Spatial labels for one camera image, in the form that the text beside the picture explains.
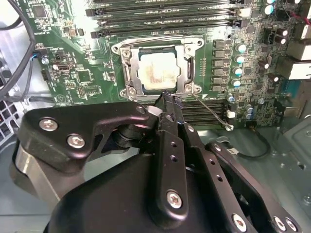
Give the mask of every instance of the cable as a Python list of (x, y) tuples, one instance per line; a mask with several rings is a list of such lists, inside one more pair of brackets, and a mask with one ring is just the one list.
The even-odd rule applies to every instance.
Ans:
[(270, 154), (271, 146), (270, 146), (270, 143), (268, 142), (268, 140), (264, 136), (262, 136), (254, 127), (250, 127), (249, 129), (252, 130), (257, 135), (259, 140), (265, 144), (266, 151), (260, 155), (257, 155), (257, 156), (246, 155), (246, 154), (243, 154), (241, 152), (238, 152), (237, 155), (242, 157), (242, 158), (245, 158), (245, 159), (259, 159), (259, 158), (263, 158), (263, 157), (267, 156), (268, 154)]
[(11, 4), (11, 6), (14, 8), (14, 10), (18, 13), (19, 17), (23, 21), (25, 28), (26, 28), (26, 31), (27, 31), (27, 34), (28, 34), (29, 39), (30, 39), (30, 44), (29, 44), (29, 47), (27, 48), (27, 51), (26, 51), (24, 57), (22, 58), (20, 64), (18, 65), (18, 67), (16, 68), (14, 73), (12, 74), (12, 77), (7, 81), (7, 83), (0, 90), (0, 100), (4, 99), (5, 95), (18, 82), (18, 80), (20, 79), (22, 73), (24, 72), (24, 70), (28, 64), (29, 58), (32, 56), (33, 51), (35, 49), (35, 34), (31, 28), (31, 25), (27, 21), (27, 18), (23, 15), (23, 12), (17, 6), (17, 4), (15, 3), (14, 0), (7, 0), (7, 1)]
[(13, 28), (16, 28), (21, 22), (22, 22), (21, 18), (18, 17), (18, 19), (14, 23), (12, 23), (11, 25), (0, 28), (0, 31), (7, 31), (7, 30), (11, 30)]

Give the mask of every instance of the ram slot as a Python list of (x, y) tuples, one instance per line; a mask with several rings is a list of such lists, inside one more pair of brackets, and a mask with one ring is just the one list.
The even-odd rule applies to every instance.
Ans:
[(215, 20), (207, 22), (186, 22), (186, 23), (170, 23), (163, 25), (144, 25), (144, 26), (133, 26), (133, 27), (123, 27), (123, 28), (106, 28), (97, 32), (91, 32), (91, 37), (93, 39), (105, 37), (109, 35), (117, 35), (123, 33), (135, 33), (135, 32), (153, 32), (158, 30), (187, 30), (193, 27), (219, 27), (227, 26), (231, 23), (230, 20)]
[(145, 6), (137, 6), (137, 5), (126, 5), (124, 7), (99, 7), (99, 8), (93, 8), (93, 9), (87, 9), (86, 10), (86, 16), (89, 17), (93, 17), (93, 16), (103, 16), (106, 14), (127, 14), (128, 17), (132, 16), (129, 15), (131, 13), (133, 14), (139, 14), (139, 12), (141, 13), (146, 13), (152, 10), (182, 10), (185, 8), (196, 8), (196, 11), (200, 11), (200, 9), (204, 10), (206, 7), (210, 7), (210, 6), (215, 6), (215, 5), (223, 5), (223, 4), (228, 4), (230, 3), (228, 0), (220, 0), (218, 2), (215, 1), (204, 1), (199, 2), (198, 4), (196, 4), (195, 1), (187, 1), (187, 2), (183, 2), (183, 3), (179, 3), (179, 4), (146, 4)]
[(106, 25), (109, 23), (145, 23), (147, 20), (186, 20), (187, 17), (219, 17), (229, 15), (229, 9), (224, 9), (220, 11), (210, 10), (210, 11), (202, 11), (202, 12), (194, 12), (191, 13), (175, 13), (169, 15), (151, 15), (144, 17), (131, 17), (131, 18), (108, 18), (108, 19), (100, 19), (98, 20), (99, 25)]

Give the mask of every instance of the motherboard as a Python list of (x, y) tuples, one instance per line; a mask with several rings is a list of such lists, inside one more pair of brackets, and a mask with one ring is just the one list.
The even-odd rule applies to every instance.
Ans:
[(17, 0), (56, 106), (181, 98), (188, 123), (280, 123), (311, 76), (300, 0)]

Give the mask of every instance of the electrolytic capacitor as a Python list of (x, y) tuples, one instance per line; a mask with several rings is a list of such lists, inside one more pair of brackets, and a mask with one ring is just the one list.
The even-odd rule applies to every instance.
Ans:
[(240, 86), (241, 86), (241, 82), (240, 82), (240, 80), (238, 80), (238, 79), (233, 79), (233, 80), (231, 81), (231, 84), (232, 84), (234, 87), (240, 87)]
[(254, 108), (253, 108), (250, 104), (248, 104), (248, 105), (245, 106), (245, 110), (246, 110), (246, 112), (249, 113), (249, 114), (251, 114), (251, 113), (254, 112)]
[(287, 36), (287, 35), (288, 35), (288, 30), (282, 29), (282, 28), (278, 28), (278, 29), (276, 30), (276, 33), (277, 33), (278, 35), (281, 35), (281, 36)]
[(237, 44), (236, 47), (235, 47), (235, 50), (238, 51), (239, 53), (245, 53), (246, 45), (244, 45), (244, 44)]
[(242, 73), (243, 73), (243, 70), (242, 70), (240, 67), (234, 67), (234, 68), (233, 68), (233, 73), (234, 73), (236, 76), (241, 76)]
[(265, 62), (265, 61), (259, 61), (258, 65), (264, 69), (268, 69), (269, 68), (269, 63)]
[(274, 41), (281, 45), (284, 45), (286, 43), (286, 39), (281, 36), (274, 37)]
[(234, 61), (235, 61), (236, 63), (242, 64), (242, 63), (244, 63), (244, 57), (238, 55), (238, 56), (236, 56), (236, 57), (234, 58)]
[(279, 79), (280, 79), (277, 75), (275, 75), (275, 74), (273, 74), (273, 73), (269, 73), (269, 74), (268, 74), (268, 78), (269, 78), (271, 81), (273, 81), (274, 83), (277, 83), (277, 82), (279, 81)]

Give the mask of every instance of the motherboard slot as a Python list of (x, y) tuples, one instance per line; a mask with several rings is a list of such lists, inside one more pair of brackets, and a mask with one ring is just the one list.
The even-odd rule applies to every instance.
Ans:
[(230, 20), (214, 20), (214, 21), (204, 21), (204, 22), (181, 22), (181, 23), (169, 23), (160, 25), (144, 25), (144, 26), (133, 26), (133, 27), (123, 27), (123, 28), (106, 28), (98, 32), (91, 32), (91, 37), (93, 39), (105, 37), (108, 35), (122, 34), (122, 33), (134, 33), (134, 32), (152, 32), (158, 30), (171, 30), (179, 29), (186, 30), (192, 27), (219, 27), (227, 26)]
[(199, 8), (204, 9), (205, 7), (209, 7), (211, 5), (221, 5), (221, 4), (228, 4), (230, 1), (228, 0), (220, 0), (217, 3), (212, 0), (205, 0), (205, 1), (184, 1), (179, 3), (144, 3), (144, 4), (135, 4), (135, 5), (125, 5), (125, 6), (107, 6), (107, 7), (101, 7), (101, 8), (93, 8), (93, 9), (87, 9), (86, 10), (86, 16), (92, 17), (92, 16), (102, 16), (108, 13), (134, 13), (133, 11), (142, 11), (142, 10), (165, 10), (169, 7), (175, 7), (175, 8), (187, 8), (187, 7), (196, 7), (196, 10), (198, 11)]
[(201, 12), (193, 12), (193, 13), (170, 13), (169, 15), (150, 15), (150, 16), (142, 16), (142, 17), (116, 17), (116, 18), (108, 18), (108, 19), (100, 19), (98, 20), (100, 25), (106, 25), (108, 23), (121, 23), (121, 22), (131, 22), (131, 23), (139, 23), (145, 22), (146, 20), (187, 20), (186, 17), (217, 17), (217, 16), (225, 16), (229, 15), (229, 9), (223, 9), (220, 11), (209, 10), (209, 11), (201, 11)]

